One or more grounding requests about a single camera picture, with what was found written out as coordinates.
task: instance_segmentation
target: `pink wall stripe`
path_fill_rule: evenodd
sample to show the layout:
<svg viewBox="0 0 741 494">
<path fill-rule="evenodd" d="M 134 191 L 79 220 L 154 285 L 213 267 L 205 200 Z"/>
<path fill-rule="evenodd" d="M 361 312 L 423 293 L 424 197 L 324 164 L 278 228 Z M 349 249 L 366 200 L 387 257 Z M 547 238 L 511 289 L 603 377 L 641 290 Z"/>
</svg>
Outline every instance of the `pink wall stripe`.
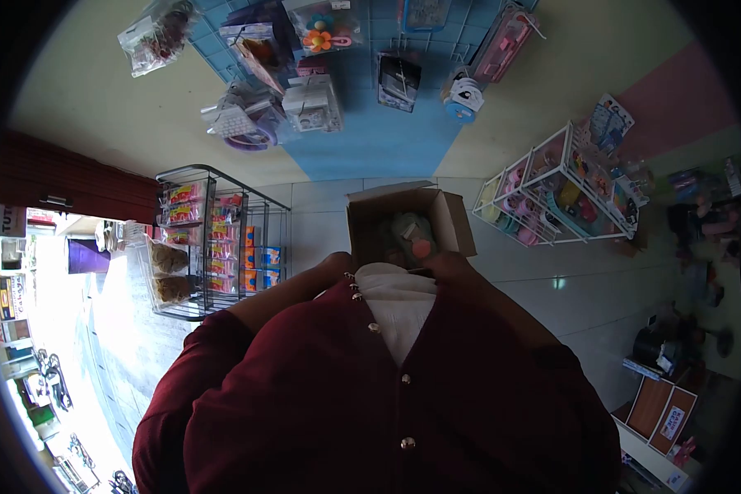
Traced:
<svg viewBox="0 0 741 494">
<path fill-rule="evenodd" d="M 693 41 L 615 97 L 634 117 L 620 155 L 649 159 L 736 124 L 716 69 Z"/>
</svg>

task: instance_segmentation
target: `motorcycle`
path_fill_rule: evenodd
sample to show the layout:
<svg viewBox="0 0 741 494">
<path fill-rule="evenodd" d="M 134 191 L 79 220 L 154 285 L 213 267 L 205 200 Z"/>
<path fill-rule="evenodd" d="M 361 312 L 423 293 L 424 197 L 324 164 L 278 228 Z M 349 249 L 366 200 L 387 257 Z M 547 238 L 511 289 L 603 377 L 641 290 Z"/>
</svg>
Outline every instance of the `motorcycle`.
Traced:
<svg viewBox="0 0 741 494">
<path fill-rule="evenodd" d="M 87 466 L 91 470 L 95 469 L 96 462 L 93 461 L 91 456 L 88 454 L 88 451 L 86 451 L 85 448 L 82 446 L 82 443 L 79 441 L 77 434 L 72 432 L 72 434 L 69 436 L 69 440 L 69 451 L 76 454 L 82 460 L 82 464 L 84 466 Z"/>
<path fill-rule="evenodd" d="M 54 353 L 47 355 L 47 351 L 39 349 L 35 353 L 35 358 L 39 362 L 39 368 L 44 379 L 52 387 L 52 396 L 55 404 L 65 412 L 69 411 L 72 406 L 72 397 L 69 395 L 69 388 L 66 387 L 66 380 L 63 379 L 61 371 L 61 361 Z"/>
<path fill-rule="evenodd" d="M 115 470 L 113 479 L 107 482 L 112 488 L 112 494 L 137 494 L 137 487 L 128 479 L 123 470 Z"/>
</svg>

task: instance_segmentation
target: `street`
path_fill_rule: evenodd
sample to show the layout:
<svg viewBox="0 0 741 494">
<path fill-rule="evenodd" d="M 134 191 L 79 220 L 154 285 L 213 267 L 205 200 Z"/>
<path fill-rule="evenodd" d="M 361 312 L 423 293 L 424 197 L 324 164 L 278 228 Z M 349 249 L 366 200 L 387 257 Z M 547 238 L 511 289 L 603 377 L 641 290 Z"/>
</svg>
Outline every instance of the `street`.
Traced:
<svg viewBox="0 0 741 494">
<path fill-rule="evenodd" d="M 75 432 L 100 479 L 122 469 L 133 480 L 135 430 L 192 325 L 151 313 L 134 252 L 114 254 L 106 274 L 68 274 L 64 243 L 39 238 L 30 312 L 36 347 L 58 354 L 72 397 L 56 443 Z"/>
</svg>

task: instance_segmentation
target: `person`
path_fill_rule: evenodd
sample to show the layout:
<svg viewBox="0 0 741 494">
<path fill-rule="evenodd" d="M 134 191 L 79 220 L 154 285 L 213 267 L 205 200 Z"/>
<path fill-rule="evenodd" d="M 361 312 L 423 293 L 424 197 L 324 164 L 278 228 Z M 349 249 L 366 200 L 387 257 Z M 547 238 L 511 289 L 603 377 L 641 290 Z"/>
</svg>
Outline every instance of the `person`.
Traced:
<svg viewBox="0 0 741 494">
<path fill-rule="evenodd" d="M 334 253 L 209 315 L 137 427 L 140 494 L 614 492 L 573 353 L 461 255 L 423 265 Z"/>
</svg>

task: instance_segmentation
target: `cashier sign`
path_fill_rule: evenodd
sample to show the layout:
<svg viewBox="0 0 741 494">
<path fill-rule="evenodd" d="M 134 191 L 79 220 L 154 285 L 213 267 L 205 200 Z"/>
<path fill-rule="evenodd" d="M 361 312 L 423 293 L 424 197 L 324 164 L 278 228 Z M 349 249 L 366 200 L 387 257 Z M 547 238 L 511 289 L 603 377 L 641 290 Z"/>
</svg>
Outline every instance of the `cashier sign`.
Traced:
<svg viewBox="0 0 741 494">
<path fill-rule="evenodd" d="M 680 427 L 680 423 L 683 422 L 683 414 L 683 410 L 677 406 L 673 406 L 672 409 L 670 409 L 667 420 L 664 421 L 664 425 L 662 425 L 659 434 L 672 440 L 672 438 L 675 437 L 676 431 Z"/>
</svg>

